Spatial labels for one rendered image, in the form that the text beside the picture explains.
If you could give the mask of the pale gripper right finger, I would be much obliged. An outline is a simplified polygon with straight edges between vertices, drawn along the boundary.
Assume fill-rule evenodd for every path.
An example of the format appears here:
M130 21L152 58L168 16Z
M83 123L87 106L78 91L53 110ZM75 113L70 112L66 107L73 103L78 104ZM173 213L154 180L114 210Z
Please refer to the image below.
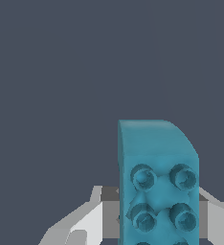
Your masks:
M199 188L199 237L224 245L224 202Z

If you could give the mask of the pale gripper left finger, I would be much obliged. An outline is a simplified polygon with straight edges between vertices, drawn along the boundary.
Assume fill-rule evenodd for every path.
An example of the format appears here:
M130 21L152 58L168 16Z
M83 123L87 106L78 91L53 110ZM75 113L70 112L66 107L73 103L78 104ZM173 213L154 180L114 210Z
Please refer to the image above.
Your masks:
M94 186L90 200L47 230L38 245L101 245L120 237L118 187Z

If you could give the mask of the teal studded building brick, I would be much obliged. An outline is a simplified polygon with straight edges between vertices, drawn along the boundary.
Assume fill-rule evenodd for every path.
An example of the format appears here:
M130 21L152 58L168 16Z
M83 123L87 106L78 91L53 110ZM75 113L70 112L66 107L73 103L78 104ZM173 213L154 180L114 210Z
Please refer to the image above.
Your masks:
M163 120L118 121L118 245L199 245L199 158Z

